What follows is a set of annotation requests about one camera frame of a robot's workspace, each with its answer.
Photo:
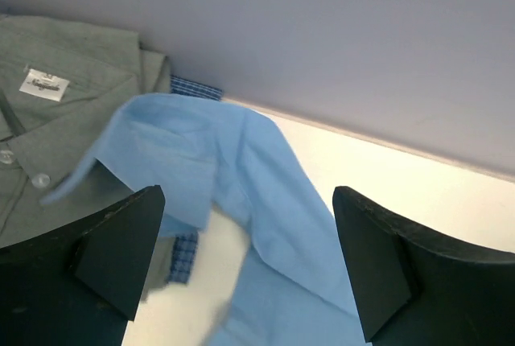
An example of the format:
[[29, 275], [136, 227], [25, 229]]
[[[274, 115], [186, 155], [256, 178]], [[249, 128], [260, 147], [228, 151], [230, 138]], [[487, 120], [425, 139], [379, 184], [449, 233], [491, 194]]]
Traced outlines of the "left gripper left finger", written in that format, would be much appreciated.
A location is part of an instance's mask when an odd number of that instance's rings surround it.
[[119, 345], [134, 320], [165, 198], [151, 186], [1, 250], [3, 345]]

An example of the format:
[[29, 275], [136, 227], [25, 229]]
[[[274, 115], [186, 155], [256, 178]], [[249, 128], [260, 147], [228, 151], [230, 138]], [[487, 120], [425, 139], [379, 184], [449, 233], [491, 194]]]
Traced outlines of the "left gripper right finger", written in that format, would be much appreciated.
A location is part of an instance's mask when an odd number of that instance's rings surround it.
[[512, 253], [440, 233], [347, 186], [332, 205], [367, 342], [513, 344]]

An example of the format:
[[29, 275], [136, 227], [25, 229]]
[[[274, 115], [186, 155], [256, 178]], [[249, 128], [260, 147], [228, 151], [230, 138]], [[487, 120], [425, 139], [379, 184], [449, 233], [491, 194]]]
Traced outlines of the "light blue long sleeve shirt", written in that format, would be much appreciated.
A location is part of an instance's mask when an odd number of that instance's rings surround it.
[[211, 345], [362, 345], [336, 222], [280, 129], [230, 103], [135, 97], [46, 203], [100, 163], [130, 190], [158, 185], [161, 234], [203, 229], [216, 204], [249, 235], [228, 314]]

